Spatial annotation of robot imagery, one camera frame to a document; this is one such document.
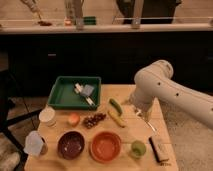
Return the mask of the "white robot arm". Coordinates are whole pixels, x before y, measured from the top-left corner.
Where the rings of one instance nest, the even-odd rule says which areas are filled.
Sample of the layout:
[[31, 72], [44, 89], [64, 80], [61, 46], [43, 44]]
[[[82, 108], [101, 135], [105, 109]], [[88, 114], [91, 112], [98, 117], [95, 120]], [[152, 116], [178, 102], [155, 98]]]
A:
[[147, 113], [154, 98], [181, 108], [194, 119], [213, 129], [213, 96], [184, 87], [171, 80], [174, 70], [166, 60], [140, 69], [134, 76], [135, 90], [130, 102]]

